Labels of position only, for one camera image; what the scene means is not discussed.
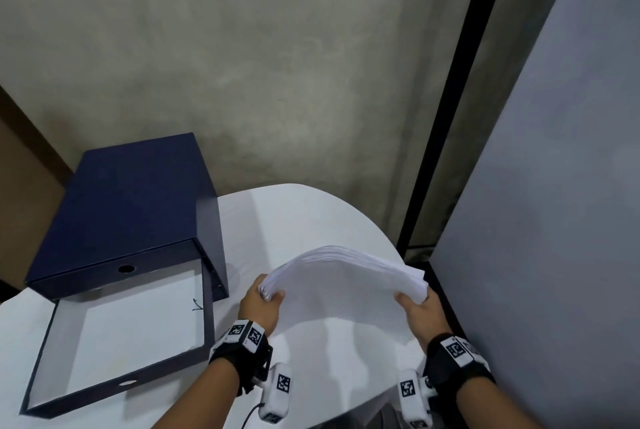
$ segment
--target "white tablecloth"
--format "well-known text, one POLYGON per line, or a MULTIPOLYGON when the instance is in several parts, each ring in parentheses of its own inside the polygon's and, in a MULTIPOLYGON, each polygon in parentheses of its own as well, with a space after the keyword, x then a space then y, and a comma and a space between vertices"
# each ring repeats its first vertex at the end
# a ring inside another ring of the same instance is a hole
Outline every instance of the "white tablecloth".
MULTIPOLYGON (((236 319, 239 301, 261 272, 324 245, 342 245, 402 262, 365 215, 303 185, 275 185, 220 197, 230 297, 214 304, 216 333, 236 319)), ((0 425, 3 428, 148 428, 184 392, 204 364, 185 369, 52 420, 18 412, 53 304, 34 291, 0 306, 0 425)), ((417 341, 397 344, 378 328, 330 318, 294 326, 270 339, 272 362, 291 365, 289 416, 276 427, 304 429, 354 408, 366 417, 392 394, 398 370, 418 368, 417 341)), ((225 427, 237 429, 260 389, 238 399, 225 427)), ((272 428, 252 415, 247 428, 272 428)))

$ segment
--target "forearm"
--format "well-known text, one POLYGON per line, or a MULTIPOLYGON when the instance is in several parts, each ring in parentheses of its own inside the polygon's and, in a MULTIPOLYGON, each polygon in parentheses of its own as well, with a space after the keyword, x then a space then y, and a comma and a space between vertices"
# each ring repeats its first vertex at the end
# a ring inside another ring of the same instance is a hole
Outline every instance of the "forearm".
POLYGON ((487 378, 466 381, 456 400, 469 429, 541 429, 487 378))
POLYGON ((231 363, 214 360, 154 429, 222 429, 240 381, 231 363))

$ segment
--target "left hand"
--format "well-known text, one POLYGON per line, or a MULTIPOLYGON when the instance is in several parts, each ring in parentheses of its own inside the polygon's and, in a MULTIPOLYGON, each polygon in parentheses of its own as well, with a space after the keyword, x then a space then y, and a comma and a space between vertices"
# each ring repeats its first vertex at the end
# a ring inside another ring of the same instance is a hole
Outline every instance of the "left hand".
POLYGON ((265 301, 258 290, 258 286, 260 286, 265 277, 267 277, 266 274, 260 274, 256 277, 246 295, 242 298, 238 319, 255 321, 264 328, 264 334, 270 336, 278 324, 278 314, 280 313, 280 305, 284 300, 285 292, 280 290, 271 297, 271 301, 265 301))

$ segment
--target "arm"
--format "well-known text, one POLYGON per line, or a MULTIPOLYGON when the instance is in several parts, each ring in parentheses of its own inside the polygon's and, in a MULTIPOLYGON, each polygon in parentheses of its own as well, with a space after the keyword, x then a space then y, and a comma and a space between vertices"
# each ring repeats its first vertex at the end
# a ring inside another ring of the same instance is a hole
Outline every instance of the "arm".
MULTIPOLYGON (((284 291, 266 302, 258 286, 266 274, 261 274, 240 302, 238 319, 251 320, 271 335, 278 324, 284 291)), ((190 386, 187 392, 166 411, 153 429, 222 429, 236 399, 240 380, 235 367, 224 358, 214 360, 190 386)))
MULTIPOLYGON (((422 304, 415 304, 402 293, 396 293, 395 298, 404 308, 409 328, 425 353, 434 337, 452 333, 440 298, 430 287, 422 304)), ((456 403, 470 429, 540 429, 540 425, 517 408, 488 378, 476 377, 466 381, 457 393, 456 403)))

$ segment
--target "black pole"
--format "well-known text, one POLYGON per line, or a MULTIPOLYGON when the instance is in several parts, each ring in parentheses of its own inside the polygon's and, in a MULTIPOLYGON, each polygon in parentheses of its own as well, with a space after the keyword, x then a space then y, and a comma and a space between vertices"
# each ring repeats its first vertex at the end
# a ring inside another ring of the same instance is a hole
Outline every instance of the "black pole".
POLYGON ((495 0, 471 0, 396 245, 404 258, 495 0))

